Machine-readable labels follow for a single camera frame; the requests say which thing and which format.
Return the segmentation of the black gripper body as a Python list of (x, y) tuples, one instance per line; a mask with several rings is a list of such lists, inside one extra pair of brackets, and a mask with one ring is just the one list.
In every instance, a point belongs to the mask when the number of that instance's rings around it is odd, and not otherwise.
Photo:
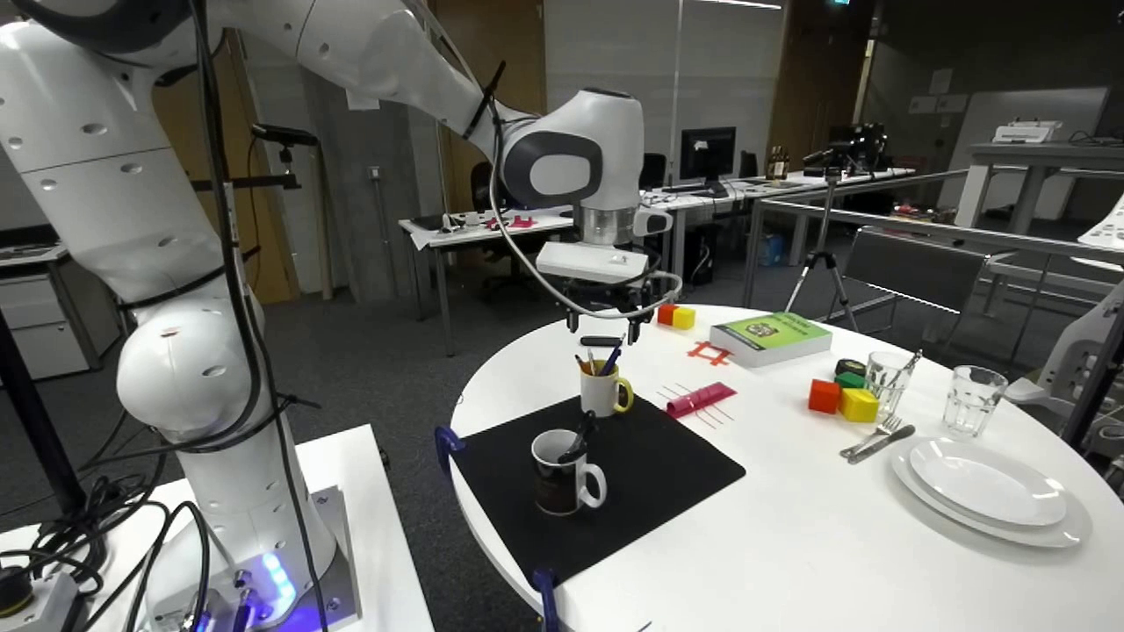
[(581, 212), (576, 240), (543, 244), (533, 275), (561, 305), (564, 329), (578, 342), (634, 346), (640, 326), (674, 300), (674, 275), (648, 249), (648, 240), (662, 240), (670, 230), (674, 219), (661, 206)]

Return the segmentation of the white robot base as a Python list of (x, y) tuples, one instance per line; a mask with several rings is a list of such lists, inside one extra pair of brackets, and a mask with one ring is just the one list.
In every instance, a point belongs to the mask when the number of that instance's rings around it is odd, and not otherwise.
[(433, 632), (369, 424), (0, 535), (3, 632)]

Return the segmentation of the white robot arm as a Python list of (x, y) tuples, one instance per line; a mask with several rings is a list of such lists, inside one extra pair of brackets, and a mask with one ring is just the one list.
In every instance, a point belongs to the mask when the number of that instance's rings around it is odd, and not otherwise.
[(525, 206), (640, 206), (641, 105), (581, 89), (533, 115), (451, 72), (407, 0), (14, 0), (0, 28), (3, 154), (44, 220), (138, 315), (115, 373), (160, 432), (231, 567), (307, 587), (332, 538), (307, 513), (231, 245), (200, 212), (152, 92), (255, 38), (366, 103), (409, 105), (490, 160)]

